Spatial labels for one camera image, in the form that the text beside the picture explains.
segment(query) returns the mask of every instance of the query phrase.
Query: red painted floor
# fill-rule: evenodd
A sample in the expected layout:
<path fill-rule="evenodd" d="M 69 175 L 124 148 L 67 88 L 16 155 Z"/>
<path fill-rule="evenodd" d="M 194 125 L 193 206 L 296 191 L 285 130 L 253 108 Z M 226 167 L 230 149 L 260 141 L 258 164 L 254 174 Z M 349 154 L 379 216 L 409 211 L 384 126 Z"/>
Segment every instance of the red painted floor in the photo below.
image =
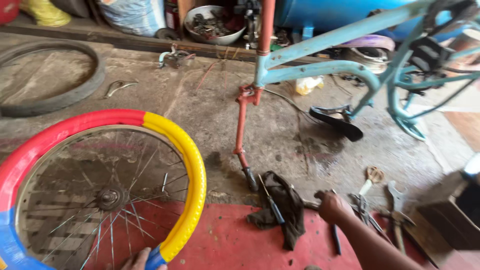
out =
<path fill-rule="evenodd" d="M 165 228 L 171 228 L 178 218 L 176 215 L 146 203 L 135 204 L 139 215 Z M 178 208 L 180 204 L 169 205 L 168 209 Z M 305 210 L 304 234 L 297 242 L 294 251 L 282 249 L 283 234 L 280 227 L 267 231 L 257 229 L 246 222 L 246 215 L 256 211 L 246 205 L 208 204 L 205 206 L 200 222 L 192 237 L 180 253 L 169 263 L 170 270 L 225 270 L 225 269 L 295 269 L 301 270 L 308 265 L 317 265 L 322 270 L 360 270 L 360 264 L 348 243 L 339 230 L 342 255 L 335 255 L 334 245 L 328 225 L 312 210 Z M 386 220 L 375 217 L 383 228 Z M 134 216 L 130 221 L 136 223 Z M 145 243 L 154 247 L 165 237 L 165 230 L 156 225 L 141 221 L 142 228 L 149 232 L 155 240 L 145 235 L 145 242 L 140 230 L 129 226 L 132 252 L 138 252 Z M 102 234 L 108 227 L 102 228 Z M 115 269 L 120 269 L 125 258 L 129 256 L 125 220 L 117 218 L 113 224 Z M 405 239 L 407 254 L 425 266 L 435 269 L 427 262 L 415 246 Z M 100 244 L 98 260 L 110 263 L 110 234 L 107 233 Z M 86 269 L 93 269 L 94 258 L 89 260 Z M 462 269 L 480 270 L 479 252 L 456 252 L 441 270 Z"/>

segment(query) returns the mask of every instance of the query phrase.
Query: yellow tire section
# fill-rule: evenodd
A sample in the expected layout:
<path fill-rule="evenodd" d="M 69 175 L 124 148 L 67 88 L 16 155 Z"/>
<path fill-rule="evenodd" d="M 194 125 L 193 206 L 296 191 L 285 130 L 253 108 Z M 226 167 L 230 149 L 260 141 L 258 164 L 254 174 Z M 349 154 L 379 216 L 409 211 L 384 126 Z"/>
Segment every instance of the yellow tire section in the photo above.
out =
<path fill-rule="evenodd" d="M 160 115 L 147 112 L 143 127 L 166 136 L 183 155 L 189 185 L 185 209 L 177 223 L 160 244 L 160 254 L 170 262 L 185 246 L 198 224 L 206 196 L 205 166 L 200 152 L 188 134 L 174 122 Z"/>

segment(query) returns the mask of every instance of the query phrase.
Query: bicycle frame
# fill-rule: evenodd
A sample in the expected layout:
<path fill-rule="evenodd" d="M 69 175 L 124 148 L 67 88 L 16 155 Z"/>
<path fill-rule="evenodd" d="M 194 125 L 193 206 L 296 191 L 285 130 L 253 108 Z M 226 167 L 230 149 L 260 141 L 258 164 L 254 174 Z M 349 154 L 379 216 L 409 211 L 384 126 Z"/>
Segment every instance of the bicycle frame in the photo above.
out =
<path fill-rule="evenodd" d="M 240 162 L 244 170 L 248 168 L 248 163 L 245 160 L 244 151 L 242 148 L 243 128 L 245 122 L 246 106 L 248 103 L 259 105 L 260 94 L 264 86 L 268 83 L 280 82 L 285 80 L 293 80 L 310 76 L 317 76 L 322 74 L 339 74 L 348 73 L 357 76 L 368 87 L 368 92 L 360 100 L 358 105 L 350 113 L 350 118 L 355 118 L 358 113 L 365 107 L 373 103 L 373 96 L 386 84 L 388 91 L 388 112 L 406 133 L 419 139 L 424 140 L 425 136 L 421 134 L 415 127 L 416 118 L 425 115 L 438 107 L 444 105 L 446 102 L 458 95 L 466 88 L 454 93 L 446 101 L 442 102 L 433 109 L 426 110 L 416 115 L 409 114 L 405 109 L 411 102 L 411 97 L 405 107 L 400 107 L 399 95 L 396 87 L 399 86 L 404 89 L 417 89 L 429 86 L 439 86 L 447 82 L 476 79 L 480 77 L 480 71 L 449 78 L 442 78 L 421 83 L 408 83 L 400 80 L 406 72 L 415 70 L 415 67 L 402 68 L 406 61 L 411 56 L 409 46 L 412 41 L 424 35 L 423 20 L 420 20 L 409 36 L 404 40 L 398 49 L 395 57 L 389 63 L 388 68 L 379 77 L 374 75 L 366 66 L 352 61 L 329 61 L 306 64 L 296 67 L 288 67 L 282 69 L 270 70 L 271 68 L 295 60 L 297 58 L 316 53 L 318 51 L 327 49 L 331 46 L 350 41 L 355 38 L 362 37 L 367 34 L 375 33 L 382 29 L 401 24 L 409 19 L 424 16 L 429 5 L 433 0 L 419 0 L 396 9 L 381 12 L 375 16 L 365 18 L 356 23 L 343 26 L 341 28 L 332 30 L 328 33 L 307 39 L 300 43 L 291 45 L 284 49 L 270 52 L 270 37 L 273 31 L 273 17 L 275 9 L 275 0 L 263 0 L 262 5 L 262 29 L 259 38 L 259 47 L 257 49 L 257 60 L 255 69 L 255 79 L 250 86 L 241 86 L 240 94 L 237 101 L 240 105 L 239 123 L 237 128 L 237 142 L 234 154 L 239 156 Z M 472 53 L 480 51 L 480 47 L 468 49 L 455 53 L 451 59 L 456 59 Z"/>

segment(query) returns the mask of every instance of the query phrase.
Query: dark cloth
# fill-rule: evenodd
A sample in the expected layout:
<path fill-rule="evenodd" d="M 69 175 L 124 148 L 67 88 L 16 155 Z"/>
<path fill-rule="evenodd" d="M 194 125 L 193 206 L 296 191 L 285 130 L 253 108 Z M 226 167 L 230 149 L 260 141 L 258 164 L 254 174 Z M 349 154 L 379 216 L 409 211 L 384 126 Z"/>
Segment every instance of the dark cloth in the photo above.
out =
<path fill-rule="evenodd" d="M 303 224 L 303 202 L 300 195 L 282 177 L 272 171 L 266 172 L 262 177 L 268 193 L 277 205 L 285 220 L 282 224 L 284 236 L 283 249 L 293 250 L 297 239 L 305 233 Z M 270 203 L 262 186 L 258 193 L 262 202 L 262 210 L 247 216 L 247 221 L 254 223 L 262 230 L 271 229 L 278 225 L 275 215 L 271 211 Z"/>

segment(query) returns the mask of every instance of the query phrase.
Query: wheel hub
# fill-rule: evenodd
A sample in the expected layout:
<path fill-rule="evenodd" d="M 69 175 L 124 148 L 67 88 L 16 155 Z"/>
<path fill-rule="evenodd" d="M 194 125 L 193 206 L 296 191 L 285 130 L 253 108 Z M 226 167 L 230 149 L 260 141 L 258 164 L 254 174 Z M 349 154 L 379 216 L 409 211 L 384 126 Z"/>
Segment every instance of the wheel hub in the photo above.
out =
<path fill-rule="evenodd" d="M 96 196 L 98 207 L 105 211 L 121 208 L 127 201 L 127 191 L 115 184 L 104 187 Z"/>

